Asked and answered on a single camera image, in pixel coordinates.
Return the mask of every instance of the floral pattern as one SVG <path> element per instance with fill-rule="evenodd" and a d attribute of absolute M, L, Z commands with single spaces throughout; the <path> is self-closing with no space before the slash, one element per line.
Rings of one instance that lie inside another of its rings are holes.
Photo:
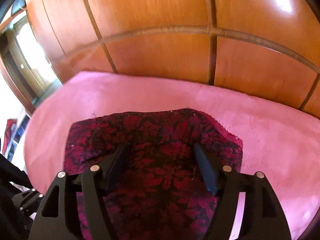
<path fill-rule="evenodd" d="M 202 239 L 218 199 L 207 190 L 192 147 L 198 142 L 240 171 L 242 141 L 193 109 L 112 114 L 71 126 L 64 170 L 84 172 L 124 141 L 132 143 L 126 170 L 104 198 L 120 240 Z M 82 193 L 77 202 L 90 240 Z"/>

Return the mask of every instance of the pink table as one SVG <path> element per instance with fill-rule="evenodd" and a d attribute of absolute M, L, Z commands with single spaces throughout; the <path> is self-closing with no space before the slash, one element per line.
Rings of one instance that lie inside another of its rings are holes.
<path fill-rule="evenodd" d="M 287 217 L 292 238 L 320 206 L 320 120 L 296 109 L 198 83 L 81 72 L 50 96 L 29 122 L 24 156 L 32 184 L 45 193 L 62 170 L 72 123 L 126 111 L 190 107 L 206 112 L 244 142 L 241 172 L 263 171 Z M 241 225 L 238 205 L 233 237 Z"/>

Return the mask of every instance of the dark red patterned cloth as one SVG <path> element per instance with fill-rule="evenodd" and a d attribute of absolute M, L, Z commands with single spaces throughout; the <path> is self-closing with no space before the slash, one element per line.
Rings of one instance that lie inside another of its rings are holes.
<path fill-rule="evenodd" d="M 104 199 L 120 240 L 202 239 L 217 198 L 205 187 L 192 147 L 198 142 L 240 171 L 242 141 L 193 109 L 112 114 L 71 126 L 64 170 L 84 172 L 125 141 L 133 144 L 127 168 Z M 89 240 L 82 193 L 77 201 Z"/>

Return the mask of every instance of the red floral fabric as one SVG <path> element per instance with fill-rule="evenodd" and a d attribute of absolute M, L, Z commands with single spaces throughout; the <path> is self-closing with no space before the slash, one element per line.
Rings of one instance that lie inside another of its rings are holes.
<path fill-rule="evenodd" d="M 124 141 L 132 143 L 127 168 L 104 198 L 120 240 L 202 239 L 218 200 L 207 191 L 192 147 L 198 142 L 240 171 L 242 141 L 193 109 L 112 114 L 71 126 L 64 170 L 84 172 Z M 82 193 L 77 201 L 89 240 Z"/>

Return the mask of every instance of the wooden wall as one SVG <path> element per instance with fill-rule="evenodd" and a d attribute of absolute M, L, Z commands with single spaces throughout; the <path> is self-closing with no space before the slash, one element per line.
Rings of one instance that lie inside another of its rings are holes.
<path fill-rule="evenodd" d="M 305 0 L 26 0 L 65 82 L 81 70 L 189 80 L 320 118 L 320 24 Z"/>

